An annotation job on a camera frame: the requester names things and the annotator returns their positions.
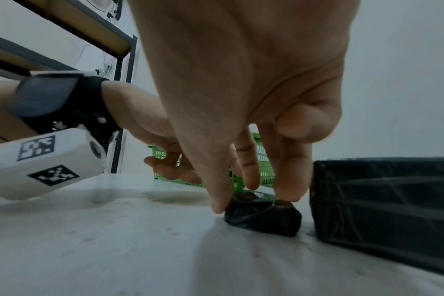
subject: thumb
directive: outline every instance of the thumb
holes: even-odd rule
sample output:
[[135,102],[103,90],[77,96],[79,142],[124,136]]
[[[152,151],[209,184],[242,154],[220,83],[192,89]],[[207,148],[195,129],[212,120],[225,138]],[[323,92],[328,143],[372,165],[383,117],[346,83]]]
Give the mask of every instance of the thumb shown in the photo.
[[306,143],[327,137],[341,118],[341,81],[342,76],[336,77],[302,94],[276,118],[277,131]]
[[190,160],[196,173],[201,177],[210,198],[214,213],[221,214],[225,211],[232,199],[232,183],[228,174],[230,162],[230,145],[221,149],[207,149],[208,145],[187,145],[184,140],[179,140],[180,146]]

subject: small black object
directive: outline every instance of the small black object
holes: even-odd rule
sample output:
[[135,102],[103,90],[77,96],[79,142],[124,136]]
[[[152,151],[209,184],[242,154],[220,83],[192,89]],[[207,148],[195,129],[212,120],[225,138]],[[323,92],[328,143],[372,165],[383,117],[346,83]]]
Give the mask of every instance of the small black object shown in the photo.
[[444,274],[444,158],[316,161],[319,240]]
[[300,229],[302,215],[291,202],[244,190],[233,195],[224,220],[240,228],[293,237]]

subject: white device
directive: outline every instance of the white device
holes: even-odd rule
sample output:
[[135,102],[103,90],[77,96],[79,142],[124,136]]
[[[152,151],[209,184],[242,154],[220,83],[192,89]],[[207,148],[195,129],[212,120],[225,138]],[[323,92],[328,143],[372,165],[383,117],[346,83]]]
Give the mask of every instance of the white device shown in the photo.
[[70,128],[0,144],[0,197],[25,200],[101,174],[104,148]]

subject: black box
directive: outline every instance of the black box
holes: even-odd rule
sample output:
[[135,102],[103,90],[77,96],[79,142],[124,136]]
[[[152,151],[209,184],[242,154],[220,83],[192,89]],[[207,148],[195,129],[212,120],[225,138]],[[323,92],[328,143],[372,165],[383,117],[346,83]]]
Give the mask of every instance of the black box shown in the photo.
[[444,158],[316,161],[319,240],[444,274]]

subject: fan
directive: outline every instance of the fan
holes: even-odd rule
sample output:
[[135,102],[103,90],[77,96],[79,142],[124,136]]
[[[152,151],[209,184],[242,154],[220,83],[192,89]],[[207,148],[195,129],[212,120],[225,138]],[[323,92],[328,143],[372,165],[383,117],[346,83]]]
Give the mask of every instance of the fan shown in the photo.
[[103,12],[109,12],[113,8],[113,0],[87,0],[87,2]]

